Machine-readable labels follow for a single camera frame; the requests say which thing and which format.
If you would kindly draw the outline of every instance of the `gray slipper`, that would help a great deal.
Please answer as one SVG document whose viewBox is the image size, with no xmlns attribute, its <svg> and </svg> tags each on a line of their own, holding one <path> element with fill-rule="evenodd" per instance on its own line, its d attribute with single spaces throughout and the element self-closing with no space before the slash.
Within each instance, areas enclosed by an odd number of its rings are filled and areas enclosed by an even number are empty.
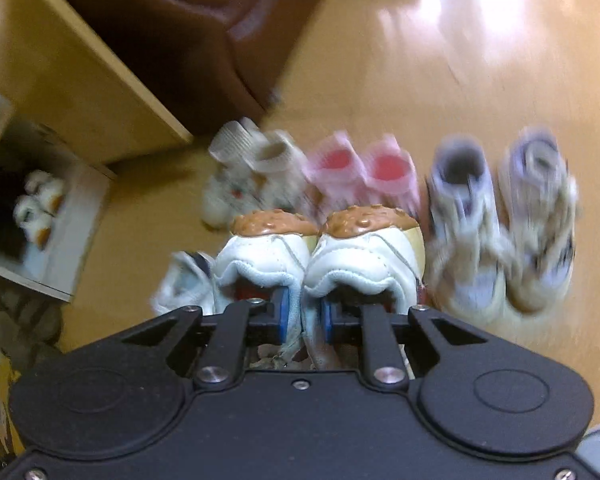
<svg viewBox="0 0 600 480">
<path fill-rule="evenodd" d="M 0 310 L 35 339 L 54 344 L 62 332 L 61 302 L 0 278 Z"/>
<path fill-rule="evenodd" d="M 25 332 L 4 310 L 0 311 L 0 350 L 10 359 L 11 367 L 19 372 L 62 355 L 55 347 Z"/>
</svg>

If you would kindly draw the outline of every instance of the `white baby shoe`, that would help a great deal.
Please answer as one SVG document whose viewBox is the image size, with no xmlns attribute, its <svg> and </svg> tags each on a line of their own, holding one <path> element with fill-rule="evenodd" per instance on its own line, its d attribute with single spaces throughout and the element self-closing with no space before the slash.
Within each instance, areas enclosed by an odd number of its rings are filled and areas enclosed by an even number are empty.
<svg viewBox="0 0 600 480">
<path fill-rule="evenodd" d="M 211 285 L 214 260 L 208 254 L 179 251 L 171 255 L 171 263 L 160 287 L 151 298 L 156 316 L 183 306 L 199 306 L 204 316 L 215 312 Z"/>
<path fill-rule="evenodd" d="M 42 211 L 35 198 L 29 195 L 19 197 L 13 209 L 13 218 L 30 243 L 40 250 L 45 248 L 51 236 L 54 218 Z"/>
<path fill-rule="evenodd" d="M 304 187 L 304 155 L 286 132 L 263 134 L 250 120 L 227 123 L 209 147 L 219 169 L 203 199 L 203 222 L 228 227 L 235 217 L 267 209 L 292 210 Z"/>
<path fill-rule="evenodd" d="M 51 215 L 56 215 L 64 200 L 64 180 L 50 173 L 35 170 L 27 175 L 24 184 L 27 194 L 34 196 L 40 207 Z"/>
<path fill-rule="evenodd" d="M 216 312 L 234 301 L 268 300 L 274 288 L 288 289 L 285 343 L 263 367 L 284 368 L 301 349 L 300 295 L 304 271 L 315 246 L 318 229 L 305 217 L 280 209 L 239 216 L 233 237 L 216 258 L 212 283 Z"/>
<path fill-rule="evenodd" d="M 320 234 L 304 276 L 309 296 L 383 303 L 396 314 L 407 314 L 420 302 L 424 242 L 418 222 L 402 209 L 350 206 L 332 213 Z M 318 368 L 332 368 L 317 308 L 315 302 L 303 303 L 305 342 Z"/>
<path fill-rule="evenodd" d="M 524 130 L 500 166 L 498 183 L 516 247 L 507 277 L 511 304 L 537 312 L 560 303 L 573 273 L 578 189 L 551 132 Z"/>
</svg>

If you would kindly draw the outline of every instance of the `baby shoe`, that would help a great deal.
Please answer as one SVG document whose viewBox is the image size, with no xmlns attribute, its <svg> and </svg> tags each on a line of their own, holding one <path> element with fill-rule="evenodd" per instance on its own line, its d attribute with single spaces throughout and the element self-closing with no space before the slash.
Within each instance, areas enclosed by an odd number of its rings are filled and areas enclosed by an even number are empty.
<svg viewBox="0 0 600 480">
<path fill-rule="evenodd" d="M 302 165 L 307 189 L 299 209 L 318 225 L 363 199 L 365 167 L 347 133 L 335 132 Z"/>
<path fill-rule="evenodd" d="M 304 153 L 283 130 L 266 134 L 265 139 L 246 157 L 259 209 L 293 212 L 304 190 Z"/>
<path fill-rule="evenodd" d="M 498 183 L 516 259 L 511 303 L 536 312 L 560 303 L 571 283 L 578 191 L 548 130 L 524 130 L 503 160 Z"/>
<path fill-rule="evenodd" d="M 35 196 L 40 207 L 51 215 L 55 215 L 64 200 L 64 180 L 50 173 L 35 170 L 27 175 L 24 184 L 27 194 Z"/>
<path fill-rule="evenodd" d="M 373 144 L 362 157 L 368 203 L 399 207 L 417 217 L 420 209 L 418 177 L 411 155 L 391 134 Z"/>
<path fill-rule="evenodd" d="M 293 210 L 304 187 L 302 151 L 281 130 L 263 134 L 252 121 L 227 123 L 209 147 L 219 163 L 204 192 L 202 220 L 213 228 L 251 211 Z"/>
<path fill-rule="evenodd" d="M 47 212 L 42 211 L 38 201 L 29 195 L 22 195 L 16 201 L 13 209 L 13 218 L 18 227 L 23 229 L 27 240 L 44 249 L 49 237 L 54 218 Z"/>
<path fill-rule="evenodd" d="M 427 185 L 433 236 L 427 244 L 427 288 L 453 316 L 488 323 L 503 307 L 514 251 L 500 232 L 482 148 L 472 139 L 447 139 Z"/>
<path fill-rule="evenodd" d="M 381 303 L 389 312 L 407 314 L 420 302 L 424 264 L 420 226 L 405 211 L 350 206 L 322 226 L 304 290 L 332 303 Z M 318 309 L 319 303 L 303 302 L 304 340 L 316 367 L 331 368 Z"/>
<path fill-rule="evenodd" d="M 215 312 L 211 285 L 214 260 L 208 254 L 179 251 L 171 255 L 167 274 L 151 298 L 156 316 L 183 306 L 199 306 L 204 316 Z"/>
<path fill-rule="evenodd" d="M 315 247 L 318 229 L 301 214 L 280 209 L 238 216 L 232 238 L 212 268 L 216 312 L 234 301 L 269 300 L 274 288 L 288 290 L 285 343 L 264 367 L 285 368 L 302 348 L 300 295 L 304 271 Z"/>
<path fill-rule="evenodd" d="M 248 119 L 231 121 L 218 131 L 209 146 L 218 170 L 207 181 L 203 195 L 205 224 L 215 229 L 225 228 L 236 215 L 260 208 L 246 159 L 251 150 L 264 142 L 264 135 Z"/>
</svg>

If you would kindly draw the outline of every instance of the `shoe insole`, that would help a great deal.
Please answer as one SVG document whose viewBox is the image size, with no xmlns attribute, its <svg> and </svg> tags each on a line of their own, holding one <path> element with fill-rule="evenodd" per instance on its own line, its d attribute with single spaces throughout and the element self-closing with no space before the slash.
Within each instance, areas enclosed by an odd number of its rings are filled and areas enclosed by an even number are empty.
<svg viewBox="0 0 600 480">
<path fill-rule="evenodd" d="M 472 178 L 478 180 L 485 170 L 482 158 L 477 153 L 467 152 L 448 161 L 443 177 L 454 186 L 468 186 Z"/>
<path fill-rule="evenodd" d="M 334 150 L 327 153 L 320 162 L 320 168 L 323 170 L 342 170 L 351 163 L 351 153 L 349 150 Z"/>
<path fill-rule="evenodd" d="M 234 300 L 248 300 L 250 298 L 260 298 L 261 300 L 269 300 L 272 288 L 255 285 L 245 278 L 239 278 L 234 284 Z"/>
<path fill-rule="evenodd" d="M 377 180 L 398 180 L 405 177 L 409 171 L 408 164 L 396 155 L 380 155 L 374 161 L 373 178 Z"/>
</svg>

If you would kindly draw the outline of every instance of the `pink insole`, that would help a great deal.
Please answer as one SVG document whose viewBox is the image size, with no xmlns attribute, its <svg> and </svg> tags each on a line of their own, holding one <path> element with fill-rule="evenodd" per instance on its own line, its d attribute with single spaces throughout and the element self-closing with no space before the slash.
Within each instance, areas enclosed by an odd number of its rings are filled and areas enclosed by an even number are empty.
<svg viewBox="0 0 600 480">
<path fill-rule="evenodd" d="M 398 180 L 409 171 L 407 162 L 395 155 L 380 155 L 376 157 L 373 168 L 373 178 L 378 180 Z"/>
<path fill-rule="evenodd" d="M 351 153 L 349 150 L 341 149 L 327 153 L 320 163 L 324 170 L 342 170 L 351 163 Z"/>
</svg>

